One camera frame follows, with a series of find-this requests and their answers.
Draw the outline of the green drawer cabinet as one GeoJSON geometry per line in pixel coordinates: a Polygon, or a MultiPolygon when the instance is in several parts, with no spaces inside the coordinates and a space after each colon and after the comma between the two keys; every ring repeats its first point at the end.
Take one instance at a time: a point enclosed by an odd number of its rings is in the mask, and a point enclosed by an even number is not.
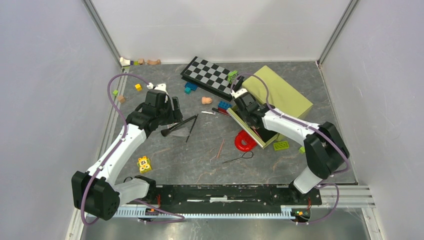
{"type": "MultiPolygon", "coordinates": [[[[255,75],[261,78],[268,88],[268,101],[280,111],[298,119],[304,119],[313,106],[305,96],[298,92],[288,82],[281,78],[268,66],[263,66],[255,75]]],[[[266,102],[266,87],[256,77],[249,76],[241,81],[241,87],[251,93],[262,105],[266,102]]],[[[239,114],[239,108],[234,105],[227,110],[229,115],[245,130],[261,148],[266,148],[275,140],[282,140],[283,135],[266,129],[257,129],[256,133],[243,122],[239,114]]]]}

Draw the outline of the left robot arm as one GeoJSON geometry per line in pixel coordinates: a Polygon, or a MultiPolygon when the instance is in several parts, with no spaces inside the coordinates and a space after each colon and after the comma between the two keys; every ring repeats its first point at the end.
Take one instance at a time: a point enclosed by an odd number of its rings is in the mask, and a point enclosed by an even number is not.
{"type": "Polygon", "coordinates": [[[157,198],[157,190],[152,187],[154,180],[135,177],[117,184],[117,177],[135,150],[158,126],[178,123],[182,117],[176,96],[169,97],[163,90],[149,90],[145,101],[126,117],[120,133],[103,156],[87,171],[76,171],[72,176],[74,207],[83,214],[107,221],[119,206],[136,199],[145,204],[153,203],[157,198]]]}

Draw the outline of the thin pink lip pencil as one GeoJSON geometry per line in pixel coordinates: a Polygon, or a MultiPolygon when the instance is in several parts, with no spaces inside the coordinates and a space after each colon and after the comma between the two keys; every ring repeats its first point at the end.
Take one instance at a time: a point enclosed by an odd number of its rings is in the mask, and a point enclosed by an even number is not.
{"type": "Polygon", "coordinates": [[[219,147],[218,153],[217,153],[217,155],[216,155],[216,158],[217,158],[217,159],[218,159],[218,158],[220,157],[220,155],[221,155],[221,152],[222,152],[222,149],[223,149],[224,143],[225,143],[225,138],[222,140],[221,145],[220,145],[220,147],[219,147]]]}

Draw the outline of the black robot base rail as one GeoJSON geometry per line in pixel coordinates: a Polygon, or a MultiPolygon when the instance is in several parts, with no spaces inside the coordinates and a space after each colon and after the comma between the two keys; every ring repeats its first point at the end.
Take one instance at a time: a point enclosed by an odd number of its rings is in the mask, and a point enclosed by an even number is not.
{"type": "Polygon", "coordinates": [[[142,201],[175,214],[274,214],[322,204],[318,189],[297,195],[285,184],[155,185],[142,201]]]}

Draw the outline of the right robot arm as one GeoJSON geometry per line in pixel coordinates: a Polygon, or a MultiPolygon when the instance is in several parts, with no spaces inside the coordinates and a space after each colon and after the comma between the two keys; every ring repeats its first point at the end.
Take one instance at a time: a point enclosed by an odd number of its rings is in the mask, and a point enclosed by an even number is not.
{"type": "Polygon", "coordinates": [[[304,147],[307,166],[289,185],[288,196],[293,203],[302,204],[309,192],[328,177],[350,169],[349,151],[334,124],[293,117],[268,102],[260,104],[245,89],[232,91],[231,95],[244,129],[275,132],[304,147]]]}

